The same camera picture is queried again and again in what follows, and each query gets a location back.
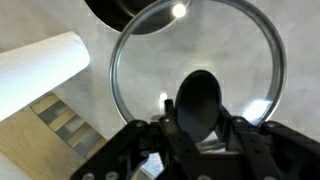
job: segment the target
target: metal rim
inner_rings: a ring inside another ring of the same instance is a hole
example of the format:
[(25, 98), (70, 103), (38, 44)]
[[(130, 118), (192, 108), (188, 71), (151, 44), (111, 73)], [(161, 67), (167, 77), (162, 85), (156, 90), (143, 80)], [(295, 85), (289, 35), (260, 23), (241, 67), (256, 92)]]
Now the metal rim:
[[(286, 80), (286, 55), (285, 50), (282, 44), (282, 40), (280, 38), (279, 33), (277, 32), (274, 25), (271, 21), (255, 6), (250, 4), (244, 0), (212, 0), (220, 3), (224, 3), (230, 5), (242, 13), (246, 14), (249, 18), (251, 18), (263, 32), (265, 38), (268, 41), (269, 48), (272, 54), (272, 78), (271, 84), (266, 98), (270, 100), (272, 103), (268, 107), (268, 110), (261, 116), (259, 122), (256, 125), (261, 125), (264, 121), (267, 121), (270, 116), (273, 114), (275, 109), (277, 108), (282, 92), (284, 89), (284, 84)], [(150, 15), (158, 12), (159, 10), (168, 7), (171, 4), (175, 3), (188, 3), (189, 1), (181, 1), (181, 0), (160, 0), (155, 3), (149, 5), (147, 8), (142, 10), (139, 14), (137, 14), (125, 27), (124, 31), (121, 33), (118, 38), (115, 47), (112, 52), (110, 69), (109, 69), (109, 85), (111, 90), (111, 96), (113, 102), (119, 112), (121, 118), (125, 123), (130, 122), (134, 119), (132, 114), (129, 112), (126, 107), (123, 99), (121, 97), (121, 93), (118, 86), (118, 68), (120, 63), (120, 57), (122, 49), (128, 40), (129, 36), (133, 33), (133, 31)]]

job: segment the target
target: screw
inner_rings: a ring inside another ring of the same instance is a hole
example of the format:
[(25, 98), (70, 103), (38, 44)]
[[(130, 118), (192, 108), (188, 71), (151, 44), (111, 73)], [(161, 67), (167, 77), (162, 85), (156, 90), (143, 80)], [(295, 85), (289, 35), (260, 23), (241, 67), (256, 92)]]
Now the screw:
[(238, 123), (241, 123), (243, 120), (242, 119), (237, 119), (236, 120)]
[(268, 127), (271, 127), (271, 128), (272, 128), (272, 127), (276, 127), (276, 125), (275, 125), (274, 123), (267, 123), (267, 126), (268, 126)]
[(198, 180), (211, 180), (211, 178), (209, 176), (206, 176), (206, 175), (200, 175), (198, 177)]
[(115, 171), (111, 171), (106, 174), (106, 180), (117, 180), (117, 179), (119, 179), (119, 174)]
[(143, 126), (143, 123), (142, 123), (142, 122), (138, 122), (138, 123), (136, 124), (136, 126), (137, 126), (137, 127), (142, 127), (142, 126)]
[(94, 180), (94, 175), (92, 173), (87, 173), (82, 177), (82, 180)]
[(263, 180), (277, 180), (277, 179), (272, 176), (266, 176), (263, 178)]

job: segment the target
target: white paper towel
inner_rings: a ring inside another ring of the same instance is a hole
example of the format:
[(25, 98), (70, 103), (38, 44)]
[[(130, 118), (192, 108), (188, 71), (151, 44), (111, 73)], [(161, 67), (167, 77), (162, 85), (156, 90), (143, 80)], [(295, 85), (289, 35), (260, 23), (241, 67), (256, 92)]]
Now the white paper towel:
[(0, 121), (88, 66), (81, 38), (68, 32), (0, 54)]

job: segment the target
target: gray countertop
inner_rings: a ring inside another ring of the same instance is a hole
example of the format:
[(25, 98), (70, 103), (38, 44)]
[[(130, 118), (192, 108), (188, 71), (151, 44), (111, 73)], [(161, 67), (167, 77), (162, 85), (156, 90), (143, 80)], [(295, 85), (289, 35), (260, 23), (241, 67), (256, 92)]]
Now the gray countertop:
[[(271, 19), (287, 51), (288, 81), (272, 119), (320, 140), (320, 2), (250, 2)], [(241, 113), (245, 102), (263, 97), (267, 91), (270, 54), (253, 22), (218, 3), (197, 8), (202, 8), (192, 16), (197, 21), (189, 18), (162, 32), (135, 36), (126, 46), (119, 70), (120, 88), (135, 117), (150, 119), (160, 113), (160, 94), (165, 91), (174, 98), (183, 78), (199, 68), (210, 70), (221, 81), (224, 104), (232, 113)], [(88, 48), (91, 64), (54, 92), (105, 137), (123, 127), (108, 87), (110, 56), (119, 32), (102, 23), (83, 0), (1, 0), (0, 28), (1, 52), (76, 32)]]

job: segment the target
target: glass lid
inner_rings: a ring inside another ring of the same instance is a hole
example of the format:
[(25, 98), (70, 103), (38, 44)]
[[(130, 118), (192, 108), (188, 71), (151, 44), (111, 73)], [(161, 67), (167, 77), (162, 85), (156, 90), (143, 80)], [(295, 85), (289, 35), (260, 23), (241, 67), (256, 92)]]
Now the glass lid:
[[(133, 35), (160, 16), (170, 23)], [(157, 1), (135, 16), (116, 42), (110, 86), (119, 114), (126, 122), (157, 119), (164, 100), (175, 101), (183, 80), (196, 70), (216, 77), (230, 114), (259, 125), (279, 103), (285, 52), (271, 22), (246, 1)]]

